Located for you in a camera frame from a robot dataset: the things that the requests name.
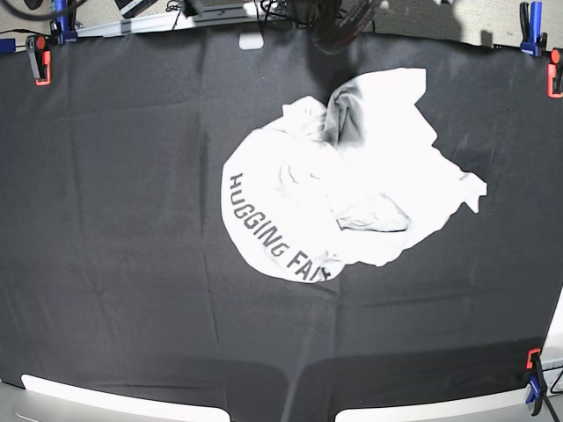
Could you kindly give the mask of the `blue clamp far-right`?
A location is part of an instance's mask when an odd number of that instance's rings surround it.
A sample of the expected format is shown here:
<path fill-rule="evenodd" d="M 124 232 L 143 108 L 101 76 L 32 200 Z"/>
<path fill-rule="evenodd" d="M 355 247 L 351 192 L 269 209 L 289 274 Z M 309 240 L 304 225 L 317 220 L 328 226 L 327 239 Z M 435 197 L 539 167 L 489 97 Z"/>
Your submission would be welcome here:
<path fill-rule="evenodd" d="M 542 56 L 547 43 L 547 34 L 541 31 L 542 11 L 541 1 L 521 2 L 519 5 L 520 27 L 523 36 L 520 50 L 533 57 Z"/>

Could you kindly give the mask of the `aluminium frame rail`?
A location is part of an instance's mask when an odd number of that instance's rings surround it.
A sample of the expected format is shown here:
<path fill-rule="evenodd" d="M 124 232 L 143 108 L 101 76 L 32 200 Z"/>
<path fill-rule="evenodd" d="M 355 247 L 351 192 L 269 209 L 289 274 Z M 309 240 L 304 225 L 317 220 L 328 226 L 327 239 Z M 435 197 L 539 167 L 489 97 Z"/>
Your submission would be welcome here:
<path fill-rule="evenodd" d="M 79 38 L 117 37 L 131 33 L 160 33 L 214 25 L 257 23 L 264 18 L 264 11 L 256 14 L 254 3 L 233 7 L 210 8 L 201 15 L 186 18 L 182 13 L 166 12 L 143 17 L 123 19 L 102 25 L 83 27 L 77 30 Z"/>

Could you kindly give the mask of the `red blue clamp near-right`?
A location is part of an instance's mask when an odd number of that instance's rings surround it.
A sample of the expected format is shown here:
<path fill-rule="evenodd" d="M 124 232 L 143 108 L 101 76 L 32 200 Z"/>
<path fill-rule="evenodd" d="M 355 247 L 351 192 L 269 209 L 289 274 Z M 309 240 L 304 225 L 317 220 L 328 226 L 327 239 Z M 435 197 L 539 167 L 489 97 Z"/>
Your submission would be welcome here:
<path fill-rule="evenodd" d="M 527 405 L 532 404 L 531 416 L 536 417 L 543 406 L 543 395 L 546 392 L 545 378 L 543 376 L 543 367 L 540 360 L 540 348 L 533 348 L 528 351 L 526 360 L 526 369 L 528 371 L 529 379 L 528 385 L 530 392 L 526 398 Z"/>

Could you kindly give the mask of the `red black clamp far-left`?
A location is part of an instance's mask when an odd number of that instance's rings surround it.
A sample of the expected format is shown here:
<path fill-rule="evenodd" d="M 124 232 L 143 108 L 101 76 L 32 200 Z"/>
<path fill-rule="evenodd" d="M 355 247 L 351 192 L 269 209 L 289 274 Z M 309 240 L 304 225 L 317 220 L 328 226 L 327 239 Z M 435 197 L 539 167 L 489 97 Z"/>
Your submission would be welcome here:
<path fill-rule="evenodd" d="M 30 60 L 35 84 L 37 86 L 50 85 L 51 52 L 48 47 L 48 39 L 43 35 L 28 36 L 26 52 Z"/>

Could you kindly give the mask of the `red black clamp far-right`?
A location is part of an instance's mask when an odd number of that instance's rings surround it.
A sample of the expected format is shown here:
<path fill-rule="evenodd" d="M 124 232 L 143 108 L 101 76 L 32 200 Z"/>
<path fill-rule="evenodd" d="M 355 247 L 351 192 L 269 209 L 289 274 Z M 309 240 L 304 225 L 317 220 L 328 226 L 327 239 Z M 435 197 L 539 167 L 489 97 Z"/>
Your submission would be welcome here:
<path fill-rule="evenodd" d="M 562 49 L 554 48 L 547 66 L 547 95 L 562 98 Z"/>

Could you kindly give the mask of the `black table cloth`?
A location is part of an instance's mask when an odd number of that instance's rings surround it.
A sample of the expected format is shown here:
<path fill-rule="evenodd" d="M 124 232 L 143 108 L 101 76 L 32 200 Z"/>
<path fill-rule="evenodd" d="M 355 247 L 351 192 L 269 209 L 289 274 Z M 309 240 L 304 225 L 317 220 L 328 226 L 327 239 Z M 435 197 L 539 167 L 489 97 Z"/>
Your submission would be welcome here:
<path fill-rule="evenodd" d="M 437 146 L 489 187 L 478 214 L 373 268 L 274 280 L 223 226 L 223 162 L 305 95 L 422 67 Z M 524 386 L 562 288 L 562 104 L 514 50 L 230 29 L 88 40 L 37 86 L 1 59 L 1 377 L 331 421 Z"/>

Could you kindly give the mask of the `blue clamp far-left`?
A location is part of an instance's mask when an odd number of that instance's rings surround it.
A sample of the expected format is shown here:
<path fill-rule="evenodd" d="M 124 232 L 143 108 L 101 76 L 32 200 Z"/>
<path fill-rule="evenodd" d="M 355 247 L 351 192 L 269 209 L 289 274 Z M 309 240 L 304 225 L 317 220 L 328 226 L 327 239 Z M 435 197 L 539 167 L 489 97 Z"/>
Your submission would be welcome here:
<path fill-rule="evenodd" d="M 62 11 L 63 9 L 75 4 L 74 0 L 50 0 L 49 10 L 51 12 Z M 58 44 L 66 44 L 69 42 L 77 41 L 77 31 L 75 28 L 76 11 L 69 14 L 61 15 L 55 20 L 49 22 L 49 29 L 51 35 L 56 38 Z"/>

